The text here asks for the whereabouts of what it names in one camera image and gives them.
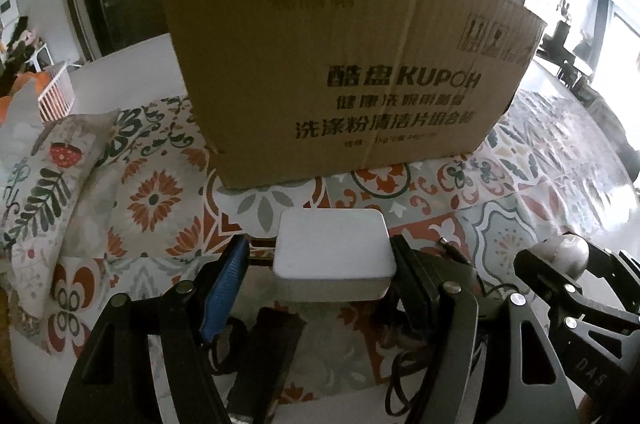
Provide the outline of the black charger with cable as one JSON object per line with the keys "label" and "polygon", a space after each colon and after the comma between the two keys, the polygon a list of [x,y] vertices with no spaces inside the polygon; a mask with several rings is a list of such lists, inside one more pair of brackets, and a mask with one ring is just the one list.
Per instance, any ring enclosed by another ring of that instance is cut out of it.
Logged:
{"label": "black charger with cable", "polygon": [[434,255],[445,263],[438,304],[404,304],[394,278],[387,293],[402,352],[392,363],[385,411],[407,423],[459,421],[489,318],[500,305],[465,254],[446,240],[439,244]]}

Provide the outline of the brown cardboard box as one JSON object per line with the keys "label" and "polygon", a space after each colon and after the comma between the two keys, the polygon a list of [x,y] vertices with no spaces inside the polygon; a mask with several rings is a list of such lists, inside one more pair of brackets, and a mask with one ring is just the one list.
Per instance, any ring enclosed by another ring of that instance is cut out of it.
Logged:
{"label": "brown cardboard box", "polygon": [[164,0],[230,189],[476,150],[546,25],[515,0]]}

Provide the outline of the white fruit basket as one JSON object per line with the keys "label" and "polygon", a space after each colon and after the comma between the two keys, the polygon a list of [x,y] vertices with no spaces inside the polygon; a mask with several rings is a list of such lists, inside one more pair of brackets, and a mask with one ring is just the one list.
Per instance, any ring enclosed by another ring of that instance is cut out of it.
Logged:
{"label": "white fruit basket", "polygon": [[32,77],[35,80],[38,110],[43,123],[66,118],[73,109],[75,93],[66,62],[48,66]]}

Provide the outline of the black power adapter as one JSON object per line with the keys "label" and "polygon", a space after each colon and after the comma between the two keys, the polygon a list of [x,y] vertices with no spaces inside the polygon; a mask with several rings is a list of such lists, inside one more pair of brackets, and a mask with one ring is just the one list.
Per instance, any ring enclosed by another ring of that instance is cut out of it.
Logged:
{"label": "black power adapter", "polygon": [[228,393],[232,423],[271,423],[306,322],[298,314],[264,307],[248,332]]}

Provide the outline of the white square charger box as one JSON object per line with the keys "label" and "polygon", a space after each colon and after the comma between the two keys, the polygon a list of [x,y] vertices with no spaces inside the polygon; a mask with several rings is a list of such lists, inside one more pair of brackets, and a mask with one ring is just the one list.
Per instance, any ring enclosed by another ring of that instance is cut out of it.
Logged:
{"label": "white square charger box", "polygon": [[379,300],[396,272],[385,219],[370,208],[288,208],[272,272],[288,302]]}

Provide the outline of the patterned table runner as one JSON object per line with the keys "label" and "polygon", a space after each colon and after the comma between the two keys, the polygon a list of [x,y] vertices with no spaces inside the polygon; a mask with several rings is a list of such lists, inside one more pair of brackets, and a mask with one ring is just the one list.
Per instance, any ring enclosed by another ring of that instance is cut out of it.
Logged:
{"label": "patterned table runner", "polygon": [[1,237],[11,250],[11,355],[18,390],[47,420],[107,300],[162,294],[234,236],[269,240],[312,266],[370,270],[370,244],[446,240],[484,285],[511,283],[514,255],[567,230],[600,236],[639,214],[622,162],[575,101],[519,92],[472,154],[232,190],[184,97],[1,145]]}

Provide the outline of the orange fruit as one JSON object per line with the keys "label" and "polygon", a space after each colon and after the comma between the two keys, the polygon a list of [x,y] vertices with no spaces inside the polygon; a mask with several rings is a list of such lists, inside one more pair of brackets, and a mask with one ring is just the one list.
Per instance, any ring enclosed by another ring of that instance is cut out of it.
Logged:
{"label": "orange fruit", "polygon": [[36,96],[39,97],[47,89],[50,81],[51,75],[46,71],[38,73],[25,72],[22,74],[18,74],[11,87],[10,96],[14,96],[25,86],[32,85],[35,88]]}

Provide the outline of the floral fabric tissue cover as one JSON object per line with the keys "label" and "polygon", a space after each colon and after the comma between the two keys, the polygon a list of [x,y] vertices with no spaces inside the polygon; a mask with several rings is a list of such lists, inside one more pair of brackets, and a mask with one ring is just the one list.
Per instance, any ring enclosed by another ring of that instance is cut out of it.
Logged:
{"label": "floral fabric tissue cover", "polygon": [[9,103],[1,124],[1,281],[32,318],[43,317],[67,226],[118,116],[45,123],[32,85]]}

